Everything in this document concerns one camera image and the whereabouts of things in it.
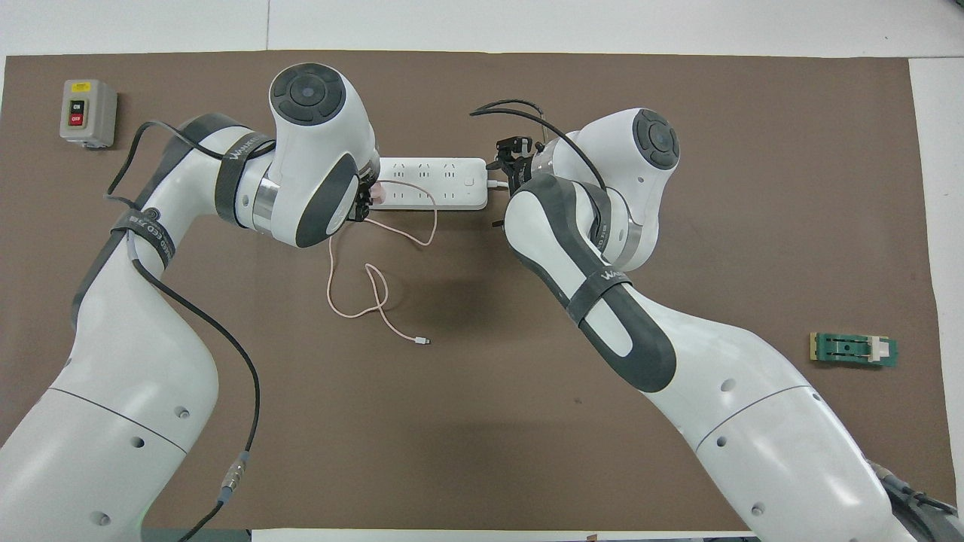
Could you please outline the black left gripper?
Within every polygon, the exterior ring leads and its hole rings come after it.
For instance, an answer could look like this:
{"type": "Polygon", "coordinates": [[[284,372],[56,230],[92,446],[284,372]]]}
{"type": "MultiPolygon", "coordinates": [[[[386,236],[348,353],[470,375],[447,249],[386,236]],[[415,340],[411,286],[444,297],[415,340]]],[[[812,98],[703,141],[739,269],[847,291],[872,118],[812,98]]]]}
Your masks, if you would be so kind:
{"type": "MultiPolygon", "coordinates": [[[[380,174],[379,167],[365,167],[359,172],[359,189],[357,202],[374,202],[371,188],[378,181],[380,174]]],[[[349,220],[352,222],[364,222],[371,213],[371,206],[367,203],[354,203],[349,212],[349,220]]]]}

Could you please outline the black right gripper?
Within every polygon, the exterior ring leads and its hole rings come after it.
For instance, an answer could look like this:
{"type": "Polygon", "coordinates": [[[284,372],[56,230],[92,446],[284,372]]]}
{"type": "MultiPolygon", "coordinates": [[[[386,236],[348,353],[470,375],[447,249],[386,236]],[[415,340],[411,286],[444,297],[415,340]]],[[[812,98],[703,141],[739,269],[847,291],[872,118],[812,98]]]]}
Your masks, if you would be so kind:
{"type": "Polygon", "coordinates": [[[486,164],[489,172],[500,171],[508,178],[509,191],[516,193],[532,178],[532,162],[544,144],[534,139],[512,136],[496,141],[496,157],[486,164]]]}

